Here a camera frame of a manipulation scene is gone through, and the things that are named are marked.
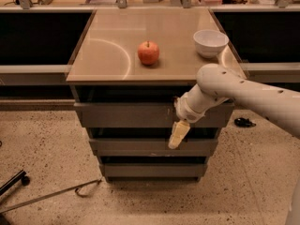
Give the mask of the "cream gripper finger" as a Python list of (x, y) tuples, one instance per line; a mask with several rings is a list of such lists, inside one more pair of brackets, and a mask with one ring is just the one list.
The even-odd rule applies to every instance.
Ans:
[(168, 146), (171, 149), (176, 149), (181, 141), (186, 137), (190, 130), (190, 124), (186, 121), (180, 120), (178, 122), (174, 122), (172, 125), (172, 134), (169, 139)]

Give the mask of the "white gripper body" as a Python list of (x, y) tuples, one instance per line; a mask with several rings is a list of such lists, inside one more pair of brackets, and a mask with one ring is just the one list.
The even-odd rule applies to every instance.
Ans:
[(185, 98), (177, 98), (174, 102), (175, 113), (180, 120), (188, 123), (197, 123), (204, 117), (203, 112), (194, 112), (187, 104)]

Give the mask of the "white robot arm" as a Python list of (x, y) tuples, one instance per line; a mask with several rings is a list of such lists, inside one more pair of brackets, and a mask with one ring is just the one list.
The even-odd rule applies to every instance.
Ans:
[(197, 72), (196, 84), (174, 102), (179, 121), (173, 125), (169, 146), (176, 148), (190, 125), (206, 112), (230, 99), (256, 113), (262, 125), (243, 135), (249, 145), (237, 144), (242, 166), (234, 181), (247, 182), (252, 191), (259, 183), (269, 198), (254, 195), (263, 212), (274, 211), (286, 195), (285, 219), (276, 216), (270, 225), (300, 225), (300, 94), (263, 83), (248, 81), (229, 69), (208, 64)]

